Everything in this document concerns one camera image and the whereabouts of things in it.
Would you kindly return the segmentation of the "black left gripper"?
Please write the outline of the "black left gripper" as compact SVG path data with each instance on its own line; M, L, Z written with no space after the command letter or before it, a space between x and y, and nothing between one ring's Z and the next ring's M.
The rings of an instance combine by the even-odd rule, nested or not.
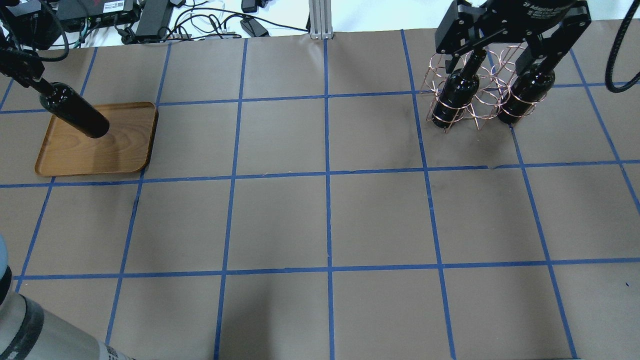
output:
M33 51L23 52L16 48L2 47L0 50L0 71L23 87L30 87L42 80L45 67Z

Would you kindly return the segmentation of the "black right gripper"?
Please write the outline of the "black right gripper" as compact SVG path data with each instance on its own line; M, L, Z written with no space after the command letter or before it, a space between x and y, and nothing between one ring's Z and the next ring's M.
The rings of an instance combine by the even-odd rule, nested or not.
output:
M453 0L435 32L435 49L446 55L450 74L471 51L494 43L526 43L516 72L525 73L539 62L539 70L550 73L591 22L585 0L487 0L480 6Z

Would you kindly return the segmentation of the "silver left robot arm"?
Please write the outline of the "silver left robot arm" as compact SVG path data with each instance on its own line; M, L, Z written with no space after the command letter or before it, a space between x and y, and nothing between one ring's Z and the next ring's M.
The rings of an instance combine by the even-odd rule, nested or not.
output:
M102 137L109 122L75 89L44 79L45 57L34 51L1 48L1 72L39 93L48 112L90 138ZM3 360L128 360L123 351L44 309L13 288L6 241L1 241L1 358Z

